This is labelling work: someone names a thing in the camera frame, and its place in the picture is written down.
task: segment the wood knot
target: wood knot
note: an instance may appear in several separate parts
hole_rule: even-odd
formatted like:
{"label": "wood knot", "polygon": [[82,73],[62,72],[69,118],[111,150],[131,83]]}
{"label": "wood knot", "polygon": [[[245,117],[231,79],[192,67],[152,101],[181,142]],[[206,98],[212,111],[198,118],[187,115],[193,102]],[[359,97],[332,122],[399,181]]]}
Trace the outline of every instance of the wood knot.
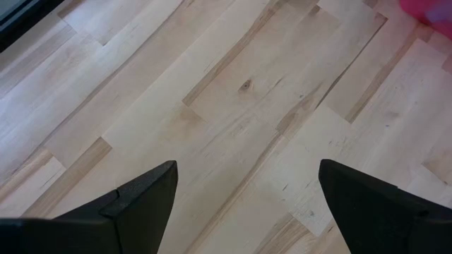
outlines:
{"label": "wood knot", "polygon": [[246,92],[251,87],[251,80],[248,79],[243,83],[243,85],[240,87],[239,92]]}

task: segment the light maple flooring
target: light maple flooring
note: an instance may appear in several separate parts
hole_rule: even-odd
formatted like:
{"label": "light maple flooring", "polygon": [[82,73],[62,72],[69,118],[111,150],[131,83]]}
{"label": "light maple flooring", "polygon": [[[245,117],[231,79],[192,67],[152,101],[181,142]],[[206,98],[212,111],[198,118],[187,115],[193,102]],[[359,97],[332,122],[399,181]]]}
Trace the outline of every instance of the light maple flooring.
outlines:
{"label": "light maple flooring", "polygon": [[347,253],[337,160],[452,207],[452,42],[396,0],[73,0],[0,55],[0,216],[175,159],[160,253]]}

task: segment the pink object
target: pink object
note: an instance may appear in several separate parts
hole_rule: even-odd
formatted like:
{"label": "pink object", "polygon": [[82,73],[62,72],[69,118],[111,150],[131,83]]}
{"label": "pink object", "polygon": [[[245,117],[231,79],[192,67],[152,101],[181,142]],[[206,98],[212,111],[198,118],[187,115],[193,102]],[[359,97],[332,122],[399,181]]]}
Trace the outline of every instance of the pink object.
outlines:
{"label": "pink object", "polygon": [[400,0],[402,9],[452,40],[452,0]]}

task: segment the hardwood floorboard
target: hardwood floorboard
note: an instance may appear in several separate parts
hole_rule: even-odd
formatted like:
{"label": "hardwood floorboard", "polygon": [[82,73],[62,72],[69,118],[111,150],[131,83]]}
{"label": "hardwood floorboard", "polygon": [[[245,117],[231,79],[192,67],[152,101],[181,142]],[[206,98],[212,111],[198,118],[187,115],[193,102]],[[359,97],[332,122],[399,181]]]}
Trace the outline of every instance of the hardwood floorboard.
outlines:
{"label": "hardwood floorboard", "polygon": [[65,1],[0,54],[0,217],[177,160],[160,254],[350,254],[321,159],[452,207],[451,56],[399,0]]}

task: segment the wooden floor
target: wooden floor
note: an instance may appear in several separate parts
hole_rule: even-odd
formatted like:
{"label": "wooden floor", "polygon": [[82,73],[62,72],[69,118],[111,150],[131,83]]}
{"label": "wooden floor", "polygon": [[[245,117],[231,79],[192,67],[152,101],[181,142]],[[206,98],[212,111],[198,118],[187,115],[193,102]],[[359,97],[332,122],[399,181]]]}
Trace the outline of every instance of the wooden floor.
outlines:
{"label": "wooden floor", "polygon": [[452,207],[452,42],[397,0],[65,1],[0,55],[0,216],[175,159],[160,253],[348,253],[331,158]]}

